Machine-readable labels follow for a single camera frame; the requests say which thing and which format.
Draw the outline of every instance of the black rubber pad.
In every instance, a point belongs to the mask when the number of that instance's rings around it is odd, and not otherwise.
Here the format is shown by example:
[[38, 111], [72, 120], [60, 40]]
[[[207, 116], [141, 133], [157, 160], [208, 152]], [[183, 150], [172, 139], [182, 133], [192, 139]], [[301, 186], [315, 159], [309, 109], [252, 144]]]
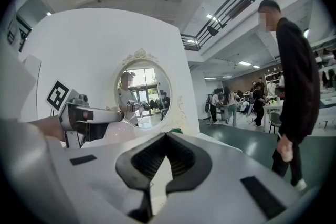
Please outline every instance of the black rubber pad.
[[268, 219], [286, 210], [285, 206], [255, 176], [245, 177], [240, 181]]
[[79, 165], [79, 164], [83, 164], [83, 163], [93, 161], [94, 159], [97, 159], [97, 158], [93, 155], [87, 155], [87, 156], [83, 156], [83, 157], [79, 157], [79, 158], [70, 159], [70, 161], [71, 161], [72, 165]]

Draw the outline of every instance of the hair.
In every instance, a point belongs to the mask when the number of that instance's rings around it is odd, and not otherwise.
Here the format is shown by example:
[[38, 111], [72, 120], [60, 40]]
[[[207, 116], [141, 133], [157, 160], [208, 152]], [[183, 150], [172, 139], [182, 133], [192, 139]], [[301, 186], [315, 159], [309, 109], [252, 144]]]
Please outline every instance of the hair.
[[230, 103], [231, 91], [228, 86], [224, 87], [224, 100], [229, 104]]
[[258, 8], [258, 12], [260, 12], [261, 8], [263, 8], [263, 7], [273, 8], [273, 9], [276, 9], [278, 12], [281, 13], [281, 9], [280, 9], [278, 3], [276, 3], [273, 0], [263, 0], [263, 1], [261, 1], [260, 5], [259, 5], [259, 8]]
[[262, 87], [262, 85], [261, 85], [261, 83], [260, 82], [257, 82], [255, 85], [254, 85], [254, 87], [257, 89], [258, 87]]

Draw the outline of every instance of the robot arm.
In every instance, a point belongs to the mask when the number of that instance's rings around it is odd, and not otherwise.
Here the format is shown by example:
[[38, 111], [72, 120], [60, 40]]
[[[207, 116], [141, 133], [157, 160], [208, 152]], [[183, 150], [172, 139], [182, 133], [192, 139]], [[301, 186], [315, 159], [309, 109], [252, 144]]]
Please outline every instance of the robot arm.
[[91, 108], [87, 100], [86, 95], [80, 94], [66, 102], [59, 115], [67, 147], [81, 147], [86, 141], [102, 139], [109, 123], [124, 119], [122, 111]]
[[91, 108], [86, 95], [59, 80], [47, 95], [46, 103], [58, 114], [64, 132], [59, 139], [70, 148], [81, 148], [85, 141], [102, 139], [109, 123], [124, 119], [121, 111]]

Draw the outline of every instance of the white curved wall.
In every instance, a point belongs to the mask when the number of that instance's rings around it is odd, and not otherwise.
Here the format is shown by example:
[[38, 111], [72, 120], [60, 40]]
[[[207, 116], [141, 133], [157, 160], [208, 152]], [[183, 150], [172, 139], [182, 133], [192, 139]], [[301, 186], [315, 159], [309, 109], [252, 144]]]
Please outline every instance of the white curved wall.
[[199, 132], [179, 30], [160, 20], [116, 9], [69, 10], [48, 16], [34, 27], [22, 57], [32, 54], [42, 61], [37, 86], [39, 119], [50, 115], [45, 98], [56, 79], [87, 94], [92, 107], [104, 109], [112, 105], [111, 78], [115, 69], [128, 54], [141, 48], [157, 57], [157, 64], [171, 82], [172, 104], [167, 122], [182, 109], [188, 126]]

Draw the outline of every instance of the white shirt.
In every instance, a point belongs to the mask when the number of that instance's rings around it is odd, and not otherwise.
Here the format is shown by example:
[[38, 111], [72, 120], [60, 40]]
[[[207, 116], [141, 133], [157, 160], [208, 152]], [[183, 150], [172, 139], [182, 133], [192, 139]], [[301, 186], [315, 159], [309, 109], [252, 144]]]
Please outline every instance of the white shirt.
[[268, 83], [267, 84], [267, 89], [268, 89], [268, 95], [269, 96], [274, 96], [275, 95], [275, 83]]
[[246, 109], [247, 106], [249, 106], [250, 103], [247, 102], [247, 101], [244, 101], [242, 104], [241, 104], [241, 108], [240, 108], [240, 111], [243, 111]]
[[232, 105], [232, 104], [236, 104], [236, 94], [231, 92], [230, 96], [229, 96], [229, 104], [228, 105]]
[[281, 77], [279, 79], [279, 85], [280, 86], [285, 86], [285, 78], [283, 77], [283, 75], [281, 75]]
[[214, 94], [211, 97], [211, 105], [216, 105], [219, 102], [218, 96], [216, 94]]
[[[134, 92], [131, 90], [125, 91], [121, 88], [118, 88], [118, 105], [121, 106], [122, 108], [127, 108], [127, 102], [128, 100], [133, 100], [135, 103], [138, 102], [137, 98], [135, 97]], [[133, 125], [136, 125], [138, 123], [138, 119], [136, 117], [135, 112], [125, 112], [125, 118]]]

